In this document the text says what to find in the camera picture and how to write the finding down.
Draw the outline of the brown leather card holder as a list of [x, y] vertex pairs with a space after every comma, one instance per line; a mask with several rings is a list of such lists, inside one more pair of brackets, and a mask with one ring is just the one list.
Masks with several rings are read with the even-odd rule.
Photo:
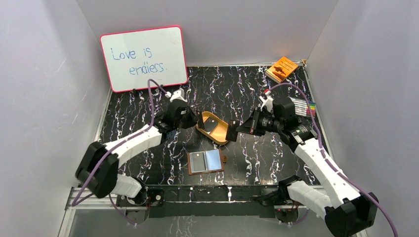
[[198, 175], [198, 174], [224, 171], [225, 163], [227, 162], [227, 157], [222, 153], [221, 149], [208, 150], [208, 151], [203, 151], [203, 152], [205, 155], [206, 171], [198, 172], [198, 173], [191, 172], [190, 154], [193, 152], [187, 154], [189, 175]]

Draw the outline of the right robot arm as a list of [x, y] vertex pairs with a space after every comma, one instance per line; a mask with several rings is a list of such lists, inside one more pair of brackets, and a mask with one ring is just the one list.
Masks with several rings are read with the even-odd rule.
[[277, 195], [284, 204], [299, 202], [321, 217], [335, 237], [349, 237], [374, 224], [377, 198], [373, 193], [362, 194], [344, 179], [343, 172], [322, 149], [318, 134], [294, 112], [255, 109], [242, 124], [230, 121], [227, 139], [236, 140], [238, 133], [263, 136], [266, 132], [279, 134], [281, 141], [309, 166], [325, 191], [322, 193], [292, 176], [280, 181], [276, 191], [260, 196], [259, 200]]

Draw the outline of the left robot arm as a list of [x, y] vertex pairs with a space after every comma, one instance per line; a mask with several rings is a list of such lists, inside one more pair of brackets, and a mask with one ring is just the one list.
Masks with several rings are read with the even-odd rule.
[[174, 99], [166, 111], [153, 116], [135, 133], [106, 144], [91, 143], [75, 177], [97, 198], [115, 194], [125, 196], [135, 205], [143, 205], [148, 198], [147, 186], [138, 178], [119, 174], [119, 168], [143, 151], [164, 143], [177, 130], [201, 123], [200, 111], [193, 111], [185, 101]]

